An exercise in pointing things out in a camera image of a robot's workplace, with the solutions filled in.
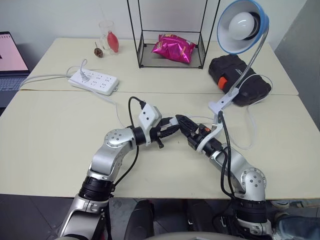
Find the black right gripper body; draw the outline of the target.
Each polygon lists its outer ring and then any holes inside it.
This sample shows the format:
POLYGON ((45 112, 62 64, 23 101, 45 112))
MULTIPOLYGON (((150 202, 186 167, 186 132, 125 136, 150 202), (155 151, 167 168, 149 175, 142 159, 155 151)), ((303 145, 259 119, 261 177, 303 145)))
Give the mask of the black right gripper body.
POLYGON ((190 136, 190 137, 187 137, 187 140, 188 140, 188 145, 196 150, 199 146, 199 144, 204 140, 204 138, 209 135, 211 133, 211 129, 208 128, 207 126, 205 126, 205 135, 199 135, 198 134, 198 129, 196 131, 196 135, 194 136, 190 136))

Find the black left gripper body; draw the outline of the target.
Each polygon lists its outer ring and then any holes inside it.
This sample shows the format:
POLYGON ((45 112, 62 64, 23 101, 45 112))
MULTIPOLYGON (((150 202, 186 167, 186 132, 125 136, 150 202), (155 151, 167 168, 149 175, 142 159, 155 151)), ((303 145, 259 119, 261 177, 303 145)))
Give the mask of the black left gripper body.
POLYGON ((155 127, 152 127, 149 132, 151 143, 156 142, 159 148, 164 147, 164 144, 162 143, 161 139, 166 137, 166 131, 161 129, 165 126, 165 123, 166 120, 161 119, 160 122, 155 127))

